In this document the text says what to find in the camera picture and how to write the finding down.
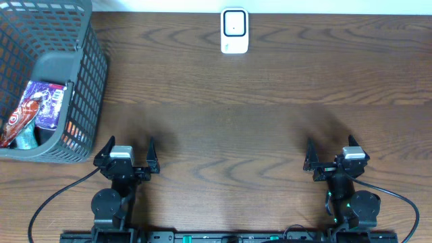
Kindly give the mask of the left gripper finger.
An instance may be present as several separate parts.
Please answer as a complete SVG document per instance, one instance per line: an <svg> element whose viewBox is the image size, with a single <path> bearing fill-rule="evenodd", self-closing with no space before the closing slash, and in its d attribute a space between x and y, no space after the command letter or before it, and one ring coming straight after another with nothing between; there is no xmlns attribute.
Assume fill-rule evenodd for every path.
<svg viewBox="0 0 432 243"><path fill-rule="evenodd" d="M107 144L96 154L93 160L94 166L106 166L110 160L110 152L115 146L115 136L111 136Z"/></svg>
<svg viewBox="0 0 432 243"><path fill-rule="evenodd" d="M148 151L146 154L146 162L151 173L160 173L160 164L155 150L155 140L151 137Z"/></svg>

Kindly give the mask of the small orange snack packet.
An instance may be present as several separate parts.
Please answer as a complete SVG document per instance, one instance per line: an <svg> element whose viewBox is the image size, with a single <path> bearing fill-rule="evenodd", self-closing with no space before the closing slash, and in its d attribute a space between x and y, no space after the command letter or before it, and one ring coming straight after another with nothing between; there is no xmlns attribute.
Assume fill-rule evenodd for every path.
<svg viewBox="0 0 432 243"><path fill-rule="evenodd" d="M77 138L80 142L85 141L85 134L82 130L79 129L78 126L76 126L72 121L69 121L67 123L67 126L65 128L65 131L67 132L67 135L63 135L61 139L66 143L70 143L70 140L72 138Z"/></svg>

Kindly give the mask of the teal snack packet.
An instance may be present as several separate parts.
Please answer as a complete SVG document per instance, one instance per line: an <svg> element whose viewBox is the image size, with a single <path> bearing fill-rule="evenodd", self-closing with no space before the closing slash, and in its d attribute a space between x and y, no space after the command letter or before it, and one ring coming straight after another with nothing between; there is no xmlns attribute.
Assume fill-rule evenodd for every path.
<svg viewBox="0 0 432 243"><path fill-rule="evenodd" d="M32 120L17 135L15 139L16 149L30 150L38 147L38 142L36 140L34 129L35 129L35 121Z"/></svg>

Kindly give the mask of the purple snack packet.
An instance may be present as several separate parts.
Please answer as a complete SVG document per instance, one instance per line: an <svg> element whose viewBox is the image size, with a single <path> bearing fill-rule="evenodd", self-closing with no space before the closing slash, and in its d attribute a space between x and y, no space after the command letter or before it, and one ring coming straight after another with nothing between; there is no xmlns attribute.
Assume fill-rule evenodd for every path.
<svg viewBox="0 0 432 243"><path fill-rule="evenodd" d="M66 86L49 82L30 80L20 99L19 105L28 99L37 100L40 109L35 118L35 125L44 130L56 130L61 104Z"/></svg>

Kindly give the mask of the orange-red snack bar wrapper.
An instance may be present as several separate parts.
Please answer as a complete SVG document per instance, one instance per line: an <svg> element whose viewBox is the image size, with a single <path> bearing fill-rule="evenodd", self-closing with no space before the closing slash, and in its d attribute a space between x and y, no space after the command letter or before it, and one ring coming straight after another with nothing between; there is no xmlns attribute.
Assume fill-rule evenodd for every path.
<svg viewBox="0 0 432 243"><path fill-rule="evenodd" d="M40 109L40 104L37 100L28 99L10 115L8 122L3 128L1 135L1 148L9 147L22 129L32 120L35 121L36 115Z"/></svg>

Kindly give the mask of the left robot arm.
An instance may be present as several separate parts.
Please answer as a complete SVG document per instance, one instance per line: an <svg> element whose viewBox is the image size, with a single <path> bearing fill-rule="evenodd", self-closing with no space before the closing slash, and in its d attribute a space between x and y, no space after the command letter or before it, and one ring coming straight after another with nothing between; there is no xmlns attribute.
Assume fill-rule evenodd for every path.
<svg viewBox="0 0 432 243"><path fill-rule="evenodd" d="M135 166L131 146L117 146L112 136L97 153L93 165L111 181L111 187L92 198L92 242L146 242L146 234L131 223L138 186L160 172L154 140L150 139L147 166Z"/></svg>

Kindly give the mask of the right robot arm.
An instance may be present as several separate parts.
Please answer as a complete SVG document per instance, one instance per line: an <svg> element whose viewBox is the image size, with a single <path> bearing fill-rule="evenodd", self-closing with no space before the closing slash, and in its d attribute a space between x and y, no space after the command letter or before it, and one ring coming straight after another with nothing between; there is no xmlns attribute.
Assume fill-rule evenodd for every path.
<svg viewBox="0 0 432 243"><path fill-rule="evenodd" d="M335 226L329 228L323 239L327 242L370 242L370 231L377 226L381 199L367 190L354 188L354 179L365 172L370 157L348 137L348 146L332 162L320 162L312 139L307 140L303 170L313 172L315 182L328 185L325 208L334 217Z"/></svg>

